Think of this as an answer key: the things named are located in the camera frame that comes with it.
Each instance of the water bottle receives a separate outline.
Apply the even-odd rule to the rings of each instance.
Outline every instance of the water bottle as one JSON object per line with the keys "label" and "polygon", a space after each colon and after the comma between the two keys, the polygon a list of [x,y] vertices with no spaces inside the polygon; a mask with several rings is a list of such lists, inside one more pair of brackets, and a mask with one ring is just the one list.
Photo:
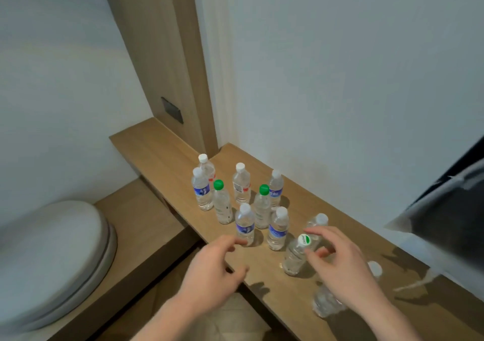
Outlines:
{"label": "water bottle", "polygon": [[[373,277],[378,281],[383,273],[381,266],[375,261],[368,262],[368,266],[370,267]],[[336,297],[325,284],[322,284],[318,291],[316,291],[313,300],[313,311],[319,317],[326,318],[331,314],[339,313],[345,309],[346,305],[336,299]]]}
{"label": "water bottle", "polygon": [[273,175],[269,181],[270,200],[272,201],[272,207],[279,206],[283,186],[284,179],[282,179],[281,172],[279,170],[273,170]]}
{"label": "water bottle", "polygon": [[304,250],[311,247],[311,238],[308,234],[301,234],[297,239],[292,240],[286,249],[286,258],[282,268],[290,276],[296,276],[306,262]]}
{"label": "water bottle", "polygon": [[256,214],[256,227],[266,229],[269,227],[270,216],[272,214],[269,186],[263,184],[259,188],[259,193],[254,200],[254,213]]}
{"label": "water bottle", "polygon": [[237,236],[242,239],[247,239],[247,246],[250,246],[254,241],[254,213],[250,209],[250,204],[242,203],[240,210],[235,214],[235,225],[237,227]]}
{"label": "water bottle", "polygon": [[[312,228],[314,226],[328,226],[328,216],[324,214],[317,214],[307,222],[306,228]],[[316,234],[309,234],[309,236],[311,237],[311,250],[316,250],[319,243],[321,243],[323,240],[323,237]]]}
{"label": "water bottle", "polygon": [[234,196],[238,203],[250,201],[250,173],[245,170],[244,163],[235,166],[237,171],[233,177]]}
{"label": "water bottle", "polygon": [[205,175],[207,175],[209,178],[210,189],[213,190],[215,181],[215,167],[211,161],[209,161],[209,158],[206,154],[198,155],[198,160],[200,162],[198,166],[202,168],[203,173],[205,173]]}
{"label": "water bottle", "polygon": [[228,224],[232,222],[232,204],[230,203],[230,196],[226,189],[224,189],[224,182],[220,179],[214,181],[214,207],[217,214],[218,222],[221,224]]}
{"label": "water bottle", "polygon": [[289,229],[287,208],[278,207],[270,219],[269,235],[267,236],[267,244],[269,244],[270,249],[280,250],[284,246],[287,229]]}
{"label": "water bottle", "polygon": [[214,203],[212,202],[209,178],[203,173],[201,167],[193,169],[192,186],[200,209],[203,211],[211,209]]}

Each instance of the toilet seat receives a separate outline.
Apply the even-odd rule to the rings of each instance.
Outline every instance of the toilet seat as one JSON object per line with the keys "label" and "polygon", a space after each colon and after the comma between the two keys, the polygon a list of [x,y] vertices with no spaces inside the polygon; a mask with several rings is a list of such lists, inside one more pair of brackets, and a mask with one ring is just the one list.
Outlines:
{"label": "toilet seat", "polygon": [[45,206],[0,228],[0,331],[45,326],[80,304],[108,271],[116,232],[91,204]]}

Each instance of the wooden countertop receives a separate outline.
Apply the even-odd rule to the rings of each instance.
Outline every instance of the wooden countertop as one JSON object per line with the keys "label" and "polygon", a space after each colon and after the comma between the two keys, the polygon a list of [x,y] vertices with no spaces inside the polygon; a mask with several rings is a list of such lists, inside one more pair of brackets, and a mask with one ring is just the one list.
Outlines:
{"label": "wooden countertop", "polygon": [[95,206],[114,225],[118,236],[116,256],[102,282],[58,321],[32,332],[0,336],[0,340],[86,340],[199,240],[141,179]]}
{"label": "wooden countertop", "polygon": [[[221,234],[235,233],[234,223],[221,225],[213,209],[203,212],[198,208],[190,185],[198,153],[157,119],[132,126],[111,140],[206,242]],[[217,178],[229,187],[236,208],[239,205],[233,199],[230,184],[236,163],[244,162],[251,173],[253,194],[270,178],[270,167],[231,144],[223,146],[211,161]],[[425,287],[394,293],[393,289],[421,279],[428,267],[287,178],[282,205],[288,208],[292,236],[302,232],[310,217],[319,212],[327,214],[331,225],[347,234],[369,260],[383,267],[382,289],[425,339],[484,340],[484,303],[472,294],[444,277]],[[257,245],[228,253],[227,264],[231,268],[242,263],[250,265],[246,285],[297,338],[302,341],[374,339],[353,312],[346,311],[328,320],[318,318],[311,307],[320,283],[317,275],[306,266],[299,277],[287,276],[280,267],[284,253],[270,250],[266,237],[267,230],[257,230]]]}

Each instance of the blue bottle label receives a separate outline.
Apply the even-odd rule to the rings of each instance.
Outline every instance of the blue bottle label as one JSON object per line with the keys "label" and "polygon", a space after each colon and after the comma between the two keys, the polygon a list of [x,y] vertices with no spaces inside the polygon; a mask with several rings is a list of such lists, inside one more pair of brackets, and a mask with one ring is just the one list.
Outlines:
{"label": "blue bottle label", "polygon": [[254,230],[255,224],[252,224],[251,226],[243,227],[238,224],[237,225],[237,231],[242,234],[249,234],[252,230]]}
{"label": "blue bottle label", "polygon": [[210,185],[205,188],[193,188],[193,190],[197,196],[205,196],[210,191]]}
{"label": "blue bottle label", "polygon": [[282,194],[282,188],[280,190],[273,190],[273,189],[269,190],[269,195],[271,198],[281,197],[281,194]]}
{"label": "blue bottle label", "polygon": [[276,229],[272,227],[272,225],[269,226],[269,231],[276,238],[282,238],[287,234],[287,230],[284,230],[283,232],[278,232]]}

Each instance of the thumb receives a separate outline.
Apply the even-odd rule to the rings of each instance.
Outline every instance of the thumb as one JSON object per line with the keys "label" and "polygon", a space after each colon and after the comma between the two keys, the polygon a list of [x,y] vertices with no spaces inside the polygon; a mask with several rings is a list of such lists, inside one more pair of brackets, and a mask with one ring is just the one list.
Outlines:
{"label": "thumb", "polygon": [[312,250],[306,249],[305,253],[307,261],[311,264],[314,270],[318,272],[321,279],[324,280],[324,275],[331,270],[332,265],[319,258],[318,255]]}
{"label": "thumb", "polygon": [[239,285],[242,282],[244,282],[245,275],[247,275],[248,271],[249,271],[249,266],[242,265],[242,266],[239,266],[232,274],[229,275],[230,287],[232,292],[234,292],[239,287]]}

